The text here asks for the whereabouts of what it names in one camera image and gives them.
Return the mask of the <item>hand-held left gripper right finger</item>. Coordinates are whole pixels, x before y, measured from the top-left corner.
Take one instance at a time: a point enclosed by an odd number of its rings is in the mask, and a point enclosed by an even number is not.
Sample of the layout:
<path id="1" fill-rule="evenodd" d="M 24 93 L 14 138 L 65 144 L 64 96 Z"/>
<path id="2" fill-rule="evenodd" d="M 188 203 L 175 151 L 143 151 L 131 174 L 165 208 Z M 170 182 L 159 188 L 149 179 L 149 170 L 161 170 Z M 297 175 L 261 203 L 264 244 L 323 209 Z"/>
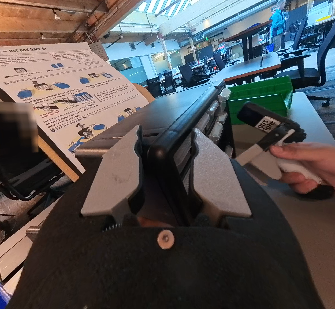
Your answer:
<path id="1" fill-rule="evenodd" d="M 226 216 L 250 218 L 252 212 L 231 159 L 198 128 L 191 133 L 190 198 L 195 212 L 210 223 Z"/>

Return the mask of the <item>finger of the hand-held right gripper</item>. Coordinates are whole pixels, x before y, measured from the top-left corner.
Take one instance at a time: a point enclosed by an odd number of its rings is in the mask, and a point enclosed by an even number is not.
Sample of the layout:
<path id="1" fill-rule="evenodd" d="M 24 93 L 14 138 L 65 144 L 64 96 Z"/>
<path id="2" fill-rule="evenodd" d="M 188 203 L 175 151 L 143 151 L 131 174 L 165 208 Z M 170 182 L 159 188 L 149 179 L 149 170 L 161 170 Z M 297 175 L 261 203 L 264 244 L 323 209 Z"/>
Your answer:
<path id="1" fill-rule="evenodd" d="M 236 157 L 240 165 L 245 165 L 254 160 L 257 156 L 269 150 L 270 146 L 283 142 L 285 139 L 295 133 L 294 129 L 287 127 L 277 127 L 270 133 L 266 134 L 260 141 L 247 149 L 245 152 Z"/>
<path id="2" fill-rule="evenodd" d="M 252 160 L 252 165 L 267 177 L 279 180 L 282 177 L 282 172 L 277 164 L 276 157 L 270 152 L 262 152 Z"/>

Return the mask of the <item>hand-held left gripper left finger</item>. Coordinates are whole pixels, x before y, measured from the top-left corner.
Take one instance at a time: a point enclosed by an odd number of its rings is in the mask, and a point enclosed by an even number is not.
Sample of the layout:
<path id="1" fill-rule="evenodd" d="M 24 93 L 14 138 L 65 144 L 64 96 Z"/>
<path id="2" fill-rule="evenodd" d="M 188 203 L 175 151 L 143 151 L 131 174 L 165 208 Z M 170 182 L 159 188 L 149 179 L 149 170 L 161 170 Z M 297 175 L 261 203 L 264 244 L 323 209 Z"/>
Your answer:
<path id="1" fill-rule="evenodd" d="M 145 202 L 141 154 L 142 126 L 136 125 L 102 156 L 82 216 L 112 216 L 120 223 L 124 215 L 141 210 Z"/>

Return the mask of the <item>row of clear drawers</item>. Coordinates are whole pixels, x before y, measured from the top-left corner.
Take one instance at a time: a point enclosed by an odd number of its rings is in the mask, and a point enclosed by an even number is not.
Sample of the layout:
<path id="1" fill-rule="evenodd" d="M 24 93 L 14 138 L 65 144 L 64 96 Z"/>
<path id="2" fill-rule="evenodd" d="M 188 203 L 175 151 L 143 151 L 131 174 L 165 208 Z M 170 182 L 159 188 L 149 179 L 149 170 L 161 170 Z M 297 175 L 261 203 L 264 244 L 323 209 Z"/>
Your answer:
<path id="1" fill-rule="evenodd" d="M 225 111 L 225 108 L 230 95 L 231 91 L 229 89 L 222 89 L 217 99 L 207 108 L 207 111 L 195 126 L 217 146 L 223 139 L 225 127 L 228 126 L 226 122 L 228 120 L 228 113 Z M 184 139 L 174 154 L 174 162 L 179 173 L 184 171 L 190 156 L 191 134 Z"/>

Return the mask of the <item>black drawer cabinet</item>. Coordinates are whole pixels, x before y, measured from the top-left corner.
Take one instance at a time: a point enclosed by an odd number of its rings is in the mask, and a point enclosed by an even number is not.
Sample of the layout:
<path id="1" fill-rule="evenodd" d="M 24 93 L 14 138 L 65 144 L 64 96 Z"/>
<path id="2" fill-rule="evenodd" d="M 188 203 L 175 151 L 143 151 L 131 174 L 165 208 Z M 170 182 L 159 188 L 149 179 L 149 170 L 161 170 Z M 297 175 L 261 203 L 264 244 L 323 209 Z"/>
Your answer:
<path id="1" fill-rule="evenodd" d="M 208 81 L 159 97 L 79 146 L 75 156 L 88 169 L 133 127 L 141 125 L 145 202 L 152 206 L 155 203 L 155 207 L 161 205 L 168 223 L 189 225 L 195 218 L 195 206 L 190 205 L 188 196 L 191 158 L 184 171 L 179 173 L 174 154 L 224 88 L 224 80 Z M 234 157 L 236 152 L 228 103 L 225 111 L 228 113 L 228 126 L 217 146 Z"/>

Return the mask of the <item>person's right hand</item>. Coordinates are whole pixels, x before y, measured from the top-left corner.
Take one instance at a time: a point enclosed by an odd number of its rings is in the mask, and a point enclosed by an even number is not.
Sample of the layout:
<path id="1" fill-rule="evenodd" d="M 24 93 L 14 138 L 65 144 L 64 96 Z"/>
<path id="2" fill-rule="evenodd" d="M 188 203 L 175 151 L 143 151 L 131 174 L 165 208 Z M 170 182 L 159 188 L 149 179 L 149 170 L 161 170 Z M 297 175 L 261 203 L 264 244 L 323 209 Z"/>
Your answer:
<path id="1" fill-rule="evenodd" d="M 335 187 L 335 147 L 322 143 L 292 143 L 272 145 L 270 153 L 280 159 L 300 161 L 329 186 Z M 281 181 L 298 194 L 307 194 L 318 186 L 317 182 L 301 173 L 283 173 Z"/>

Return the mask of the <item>green plastic bin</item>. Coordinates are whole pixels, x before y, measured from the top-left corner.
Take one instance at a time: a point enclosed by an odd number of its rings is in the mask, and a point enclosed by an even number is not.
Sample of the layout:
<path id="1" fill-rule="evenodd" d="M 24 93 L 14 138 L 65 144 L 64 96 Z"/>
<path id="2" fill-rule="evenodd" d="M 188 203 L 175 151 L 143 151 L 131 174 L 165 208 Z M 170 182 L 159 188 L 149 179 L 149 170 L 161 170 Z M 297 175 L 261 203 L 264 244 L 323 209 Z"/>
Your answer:
<path id="1" fill-rule="evenodd" d="M 293 86 L 288 76 L 236 85 L 229 89 L 231 95 L 228 106 L 232 125 L 244 124 L 237 118 L 237 114 L 247 101 L 256 103 L 283 117 L 288 116 L 293 96 Z"/>

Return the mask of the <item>grey desk with wood edge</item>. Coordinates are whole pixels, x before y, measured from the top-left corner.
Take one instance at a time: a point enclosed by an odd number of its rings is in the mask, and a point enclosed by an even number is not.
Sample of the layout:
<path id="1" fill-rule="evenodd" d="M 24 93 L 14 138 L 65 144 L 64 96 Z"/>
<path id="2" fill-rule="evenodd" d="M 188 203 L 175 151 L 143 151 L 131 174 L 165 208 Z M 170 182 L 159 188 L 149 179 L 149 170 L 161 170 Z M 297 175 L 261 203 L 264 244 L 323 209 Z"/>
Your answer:
<path id="1" fill-rule="evenodd" d="M 239 82 L 246 81 L 252 82 L 256 76 L 278 70 L 281 68 L 281 61 L 276 52 L 262 55 L 247 61 L 223 68 L 220 72 L 215 74 L 211 80 L 221 81 L 224 80 L 226 85 L 238 84 Z"/>

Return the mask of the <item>wooden poster board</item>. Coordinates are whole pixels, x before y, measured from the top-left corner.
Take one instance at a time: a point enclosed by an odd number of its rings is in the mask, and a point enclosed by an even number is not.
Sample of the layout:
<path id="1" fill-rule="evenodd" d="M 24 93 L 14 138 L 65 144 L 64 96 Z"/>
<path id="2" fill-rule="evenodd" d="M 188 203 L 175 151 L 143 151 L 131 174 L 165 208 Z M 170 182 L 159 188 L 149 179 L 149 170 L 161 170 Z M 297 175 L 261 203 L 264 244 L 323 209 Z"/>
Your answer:
<path id="1" fill-rule="evenodd" d="M 149 93 L 149 91 L 142 85 L 133 83 L 134 87 L 145 97 L 145 99 L 151 103 L 155 98 Z M 61 157 L 60 155 L 51 147 L 51 142 L 47 141 L 46 137 L 42 136 L 42 131 L 39 129 L 38 136 L 38 146 L 39 148 L 62 170 L 65 175 L 69 177 L 72 182 L 76 182 L 82 175 L 74 171 Z"/>

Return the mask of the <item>large black office chair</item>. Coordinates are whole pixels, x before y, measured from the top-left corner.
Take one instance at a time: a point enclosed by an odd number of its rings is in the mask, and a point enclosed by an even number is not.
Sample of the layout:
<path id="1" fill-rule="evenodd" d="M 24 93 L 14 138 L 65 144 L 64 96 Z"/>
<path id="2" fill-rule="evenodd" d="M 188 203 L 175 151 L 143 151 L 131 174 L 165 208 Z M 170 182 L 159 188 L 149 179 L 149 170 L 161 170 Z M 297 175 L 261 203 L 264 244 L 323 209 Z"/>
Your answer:
<path id="1" fill-rule="evenodd" d="M 305 68 L 304 59 L 310 54 L 303 54 L 307 48 L 287 51 L 281 60 L 281 73 L 273 78 L 288 76 L 293 86 L 293 91 L 308 87 L 321 87 L 326 83 L 325 59 L 335 38 L 335 25 L 331 27 L 317 52 L 317 68 Z"/>

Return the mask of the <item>tall brown standing desk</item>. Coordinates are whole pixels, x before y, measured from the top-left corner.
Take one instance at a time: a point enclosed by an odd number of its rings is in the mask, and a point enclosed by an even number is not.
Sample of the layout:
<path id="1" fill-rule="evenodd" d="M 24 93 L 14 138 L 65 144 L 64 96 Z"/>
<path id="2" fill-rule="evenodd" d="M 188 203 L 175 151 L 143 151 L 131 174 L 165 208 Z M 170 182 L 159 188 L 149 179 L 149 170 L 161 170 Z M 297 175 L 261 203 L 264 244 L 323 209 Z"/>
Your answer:
<path id="1" fill-rule="evenodd" d="M 233 41 L 237 41 L 241 39 L 243 58 L 244 58 L 244 61 L 248 61 L 254 58 L 252 36 L 257 34 L 259 30 L 265 29 L 266 26 L 270 25 L 271 23 L 272 23 L 272 20 L 267 20 L 266 22 L 256 24 L 236 35 L 233 35 L 229 38 L 224 39 L 224 41 L 233 42 Z"/>

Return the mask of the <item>printed instruction poster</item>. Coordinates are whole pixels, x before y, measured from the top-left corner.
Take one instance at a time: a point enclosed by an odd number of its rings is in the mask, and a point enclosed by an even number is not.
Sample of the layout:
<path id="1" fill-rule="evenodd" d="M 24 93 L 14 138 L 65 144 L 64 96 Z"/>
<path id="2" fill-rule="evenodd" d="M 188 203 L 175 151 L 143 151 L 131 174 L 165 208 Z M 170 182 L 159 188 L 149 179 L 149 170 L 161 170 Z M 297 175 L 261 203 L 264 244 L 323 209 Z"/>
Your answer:
<path id="1" fill-rule="evenodd" d="M 77 175 L 76 149 L 150 101 L 87 43 L 1 47 L 1 100 L 30 103 L 39 136 Z"/>

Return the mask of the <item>white furniture unit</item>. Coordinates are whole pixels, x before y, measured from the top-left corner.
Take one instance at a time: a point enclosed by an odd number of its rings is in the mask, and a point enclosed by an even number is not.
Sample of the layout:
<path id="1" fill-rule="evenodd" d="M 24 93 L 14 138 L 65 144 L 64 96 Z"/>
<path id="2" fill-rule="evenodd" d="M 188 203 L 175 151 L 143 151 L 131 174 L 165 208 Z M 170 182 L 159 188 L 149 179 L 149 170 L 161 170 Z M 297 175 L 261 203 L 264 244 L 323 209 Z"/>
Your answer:
<path id="1" fill-rule="evenodd" d="M 27 258 L 32 245 L 32 240 L 26 235 L 27 229 L 29 227 L 40 226 L 57 202 L 58 200 L 48 206 L 44 211 L 30 220 L 26 225 L 0 245 L 1 281 L 4 281 Z"/>

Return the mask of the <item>blue plastic object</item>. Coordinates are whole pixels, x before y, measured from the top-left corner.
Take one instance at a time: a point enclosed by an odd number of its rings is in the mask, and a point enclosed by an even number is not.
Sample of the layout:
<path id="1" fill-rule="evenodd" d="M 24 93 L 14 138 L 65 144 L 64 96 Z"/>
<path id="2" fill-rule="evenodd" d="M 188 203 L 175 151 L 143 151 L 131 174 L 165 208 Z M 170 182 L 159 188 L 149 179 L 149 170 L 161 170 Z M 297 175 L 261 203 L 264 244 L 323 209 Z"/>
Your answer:
<path id="1" fill-rule="evenodd" d="M 8 293 L 5 288 L 4 285 L 2 283 L 0 283 L 0 308 L 1 309 L 5 309 L 8 302 L 10 301 L 12 295 L 10 293 Z"/>

